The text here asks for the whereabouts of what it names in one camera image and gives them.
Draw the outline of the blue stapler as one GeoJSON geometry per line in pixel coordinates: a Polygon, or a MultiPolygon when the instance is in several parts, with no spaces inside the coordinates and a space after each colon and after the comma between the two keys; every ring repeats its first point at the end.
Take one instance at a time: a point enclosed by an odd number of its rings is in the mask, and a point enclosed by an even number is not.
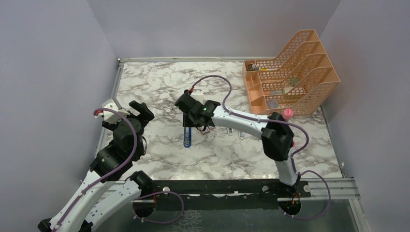
{"type": "Polygon", "coordinates": [[[192,144],[192,135],[191,135],[191,128],[190,127],[185,127],[184,128],[184,137],[183,137],[183,146],[185,148],[191,147],[192,144]]]}

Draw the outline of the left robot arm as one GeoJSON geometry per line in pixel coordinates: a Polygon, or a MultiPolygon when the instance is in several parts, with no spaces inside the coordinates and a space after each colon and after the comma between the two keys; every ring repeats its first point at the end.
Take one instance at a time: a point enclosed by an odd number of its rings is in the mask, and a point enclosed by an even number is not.
{"type": "Polygon", "coordinates": [[[113,139],[98,151],[80,187],[60,212],[38,224],[39,231],[94,232],[132,198],[150,196],[152,179],[137,171],[118,190],[101,198],[146,153],[143,133],[155,116],[144,102],[131,101],[129,106],[139,114],[125,110],[113,99],[94,110],[93,115],[103,118],[102,126],[113,133],[113,139]]]}

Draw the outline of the pink eraser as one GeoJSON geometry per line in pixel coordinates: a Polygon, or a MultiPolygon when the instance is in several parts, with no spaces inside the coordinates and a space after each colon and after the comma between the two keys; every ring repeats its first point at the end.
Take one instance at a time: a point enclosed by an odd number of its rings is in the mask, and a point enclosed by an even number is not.
{"type": "Polygon", "coordinates": [[[234,130],[232,128],[228,128],[227,132],[229,135],[233,135],[234,134],[234,130]]]}

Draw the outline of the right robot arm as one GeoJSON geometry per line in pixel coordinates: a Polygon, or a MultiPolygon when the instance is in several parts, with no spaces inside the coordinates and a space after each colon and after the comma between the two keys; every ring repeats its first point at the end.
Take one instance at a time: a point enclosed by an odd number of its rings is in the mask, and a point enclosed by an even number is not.
{"type": "Polygon", "coordinates": [[[175,102],[183,113],[183,126],[224,127],[241,131],[262,141],[264,154],[272,159],[279,173],[279,191],[286,197],[298,191],[299,177],[291,161],[294,133],[279,113],[253,115],[229,109],[217,101],[201,103],[185,91],[175,102]]]}

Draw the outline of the red white staple box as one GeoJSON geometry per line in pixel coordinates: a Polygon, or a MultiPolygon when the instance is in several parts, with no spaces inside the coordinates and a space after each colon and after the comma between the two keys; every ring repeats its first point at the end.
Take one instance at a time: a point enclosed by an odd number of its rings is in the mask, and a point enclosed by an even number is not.
{"type": "Polygon", "coordinates": [[[204,127],[201,131],[202,134],[206,134],[210,132],[210,128],[209,127],[204,127]]]}

